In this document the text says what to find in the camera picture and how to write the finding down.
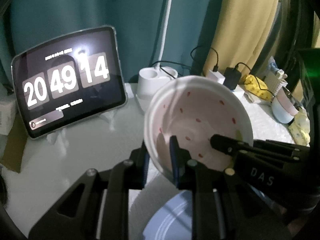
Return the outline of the cardboard box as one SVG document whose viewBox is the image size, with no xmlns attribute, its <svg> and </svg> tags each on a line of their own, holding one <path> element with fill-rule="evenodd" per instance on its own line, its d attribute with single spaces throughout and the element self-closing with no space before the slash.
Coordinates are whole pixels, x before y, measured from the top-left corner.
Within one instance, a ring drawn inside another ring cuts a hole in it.
<svg viewBox="0 0 320 240">
<path fill-rule="evenodd" d="M 20 173 L 24 148 L 28 135 L 22 118 L 16 115 L 13 126 L 8 135 L 7 144 L 1 157 L 1 164 L 7 169 Z"/>
</svg>

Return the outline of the cream yellow bowl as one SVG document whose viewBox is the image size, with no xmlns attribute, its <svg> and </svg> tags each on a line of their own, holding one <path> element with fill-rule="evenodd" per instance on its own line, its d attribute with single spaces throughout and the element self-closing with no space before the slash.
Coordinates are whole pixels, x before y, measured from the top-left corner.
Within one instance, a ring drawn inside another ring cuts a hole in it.
<svg viewBox="0 0 320 240">
<path fill-rule="evenodd" d="M 242 133 L 240 130 L 236 130 L 236 140 L 243 141 Z"/>
</svg>

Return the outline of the pink strawberry bowl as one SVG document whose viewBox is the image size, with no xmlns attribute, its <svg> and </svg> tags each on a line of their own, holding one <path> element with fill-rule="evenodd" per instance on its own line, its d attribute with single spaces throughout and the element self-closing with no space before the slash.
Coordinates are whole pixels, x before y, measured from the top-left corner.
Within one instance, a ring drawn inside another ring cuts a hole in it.
<svg viewBox="0 0 320 240">
<path fill-rule="evenodd" d="M 223 171 L 231 157 L 210 145 L 213 135 L 236 139 L 253 145 L 250 118 L 233 93 L 217 82 L 201 76 L 185 76 L 169 81 L 154 94 L 144 115 L 144 144 L 154 166 L 173 181 L 169 151 L 170 137 L 208 168 Z"/>
</svg>

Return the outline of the yellow curtain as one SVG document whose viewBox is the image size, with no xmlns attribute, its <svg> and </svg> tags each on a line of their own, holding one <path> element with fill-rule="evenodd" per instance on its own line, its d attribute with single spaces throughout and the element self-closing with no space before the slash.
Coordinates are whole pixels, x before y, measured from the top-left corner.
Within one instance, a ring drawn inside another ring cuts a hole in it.
<svg viewBox="0 0 320 240">
<path fill-rule="evenodd" d="M 243 62 L 242 75 L 253 68 L 272 28 L 278 0 L 222 0 L 219 19 L 205 61 L 205 75 Z"/>
</svg>

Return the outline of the small white box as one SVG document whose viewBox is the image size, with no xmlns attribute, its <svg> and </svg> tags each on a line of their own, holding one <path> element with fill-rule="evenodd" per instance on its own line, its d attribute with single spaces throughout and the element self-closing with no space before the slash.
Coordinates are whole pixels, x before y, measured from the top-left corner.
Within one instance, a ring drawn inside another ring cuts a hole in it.
<svg viewBox="0 0 320 240">
<path fill-rule="evenodd" d="M 14 124 L 17 112 L 16 98 L 14 94 L 1 97 L 0 105 L 0 134 L 8 135 Z"/>
</svg>

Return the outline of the teal curtain left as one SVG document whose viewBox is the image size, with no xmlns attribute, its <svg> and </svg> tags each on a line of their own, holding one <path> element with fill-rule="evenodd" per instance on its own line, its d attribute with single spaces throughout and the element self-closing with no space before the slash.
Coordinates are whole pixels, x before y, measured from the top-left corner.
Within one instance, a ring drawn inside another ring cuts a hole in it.
<svg viewBox="0 0 320 240">
<path fill-rule="evenodd" d="M 1 82 L 12 82 L 10 66 L 15 55 L 52 38 L 102 25 L 115 27 L 124 80 L 136 82 L 139 70 L 150 61 L 163 1 L 12 0 L 1 17 Z M 217 20 L 221 3 L 214 2 L 219 7 Z M 206 52 L 202 67 L 212 39 L 193 49 L 195 56 Z"/>
</svg>

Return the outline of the black power adapter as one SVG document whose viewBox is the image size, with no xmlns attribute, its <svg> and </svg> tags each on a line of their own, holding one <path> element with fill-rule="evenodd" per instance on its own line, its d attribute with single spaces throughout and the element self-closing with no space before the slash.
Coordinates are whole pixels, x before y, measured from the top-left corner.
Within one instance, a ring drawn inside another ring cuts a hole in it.
<svg viewBox="0 0 320 240">
<path fill-rule="evenodd" d="M 223 85 L 230 90 L 235 90 L 241 79 L 241 73 L 238 71 L 238 66 L 233 68 L 227 67 L 224 72 L 224 77 L 225 80 Z"/>
</svg>

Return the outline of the yellow tissue box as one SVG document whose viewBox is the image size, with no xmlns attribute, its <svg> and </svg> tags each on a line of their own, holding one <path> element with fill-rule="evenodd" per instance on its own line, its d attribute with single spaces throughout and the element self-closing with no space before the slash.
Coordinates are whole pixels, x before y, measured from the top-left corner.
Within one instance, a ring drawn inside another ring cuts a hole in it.
<svg viewBox="0 0 320 240">
<path fill-rule="evenodd" d="M 295 144 L 309 146 L 310 144 L 310 120 L 305 108 L 300 108 L 295 115 L 289 132 Z"/>
</svg>

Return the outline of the white desk lamp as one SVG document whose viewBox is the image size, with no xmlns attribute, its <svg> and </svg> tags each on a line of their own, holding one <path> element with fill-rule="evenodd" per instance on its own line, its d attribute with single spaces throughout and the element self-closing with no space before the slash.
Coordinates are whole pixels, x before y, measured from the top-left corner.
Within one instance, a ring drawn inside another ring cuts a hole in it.
<svg viewBox="0 0 320 240">
<path fill-rule="evenodd" d="M 193 49 L 210 43 L 219 7 L 215 0 L 164 0 L 150 61 L 137 75 L 136 98 L 150 101 L 173 78 L 202 72 L 205 51 Z"/>
</svg>

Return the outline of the large blue plate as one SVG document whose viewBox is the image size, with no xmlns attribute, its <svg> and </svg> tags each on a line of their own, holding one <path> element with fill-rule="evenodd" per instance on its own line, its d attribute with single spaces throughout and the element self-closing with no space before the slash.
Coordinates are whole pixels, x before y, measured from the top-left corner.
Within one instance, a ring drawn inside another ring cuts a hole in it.
<svg viewBox="0 0 320 240">
<path fill-rule="evenodd" d="M 192 239 L 192 193 L 181 191 L 149 220 L 140 239 Z"/>
</svg>

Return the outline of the steel bowl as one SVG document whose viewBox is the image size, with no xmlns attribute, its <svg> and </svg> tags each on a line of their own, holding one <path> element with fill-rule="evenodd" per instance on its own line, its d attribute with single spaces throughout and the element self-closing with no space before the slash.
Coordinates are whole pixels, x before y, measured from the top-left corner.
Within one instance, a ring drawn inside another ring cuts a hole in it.
<svg viewBox="0 0 320 240">
<path fill-rule="evenodd" d="M 293 107 L 295 107 L 296 110 L 299 110 L 302 107 L 302 104 L 292 95 L 292 93 L 287 88 L 284 87 L 283 90 L 285 91 L 285 94 L 292 103 Z"/>
</svg>

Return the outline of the white phone charger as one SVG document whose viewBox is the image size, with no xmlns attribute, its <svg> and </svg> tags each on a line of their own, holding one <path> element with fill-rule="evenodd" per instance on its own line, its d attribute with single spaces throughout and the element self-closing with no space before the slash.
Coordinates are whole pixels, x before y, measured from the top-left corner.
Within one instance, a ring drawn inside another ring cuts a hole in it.
<svg viewBox="0 0 320 240">
<path fill-rule="evenodd" d="M 218 71 L 218 65 L 215 65 L 212 70 L 209 70 L 207 77 L 222 85 L 225 81 L 225 77 Z"/>
</svg>

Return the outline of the white tablecloth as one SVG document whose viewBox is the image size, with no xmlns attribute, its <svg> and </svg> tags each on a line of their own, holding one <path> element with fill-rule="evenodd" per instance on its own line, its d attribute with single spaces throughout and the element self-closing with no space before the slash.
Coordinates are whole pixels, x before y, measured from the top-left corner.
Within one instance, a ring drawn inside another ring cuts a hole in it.
<svg viewBox="0 0 320 240">
<path fill-rule="evenodd" d="M 143 112 L 136 101 L 137 86 L 126 84 L 127 104 L 56 133 L 56 141 L 27 140 L 21 172 L 2 170 L 8 189 L 6 211 L 23 236 L 89 168 L 108 170 L 141 145 Z M 179 194 L 153 165 L 146 188 L 129 195 L 129 237 L 140 236 L 153 215 Z"/>
</svg>

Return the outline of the light blue bowl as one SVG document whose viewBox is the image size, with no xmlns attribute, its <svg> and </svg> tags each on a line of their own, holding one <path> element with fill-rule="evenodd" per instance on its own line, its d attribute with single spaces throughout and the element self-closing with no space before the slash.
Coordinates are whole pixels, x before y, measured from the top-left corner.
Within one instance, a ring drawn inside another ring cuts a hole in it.
<svg viewBox="0 0 320 240">
<path fill-rule="evenodd" d="M 278 122 L 282 124 L 288 124 L 293 120 L 293 116 L 282 107 L 276 97 L 273 98 L 271 109 L 275 119 Z"/>
</svg>

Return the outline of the white power strip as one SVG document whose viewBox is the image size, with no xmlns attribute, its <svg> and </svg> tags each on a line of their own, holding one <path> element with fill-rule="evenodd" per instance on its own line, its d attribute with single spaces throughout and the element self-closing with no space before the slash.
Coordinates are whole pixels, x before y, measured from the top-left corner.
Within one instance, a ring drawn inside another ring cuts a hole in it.
<svg viewBox="0 0 320 240">
<path fill-rule="evenodd" d="M 244 94 L 245 94 L 245 90 L 240 86 L 237 85 L 236 88 L 234 90 L 232 90 L 232 93 L 234 96 L 237 97 L 237 99 L 243 103 L 244 102 Z"/>
</svg>

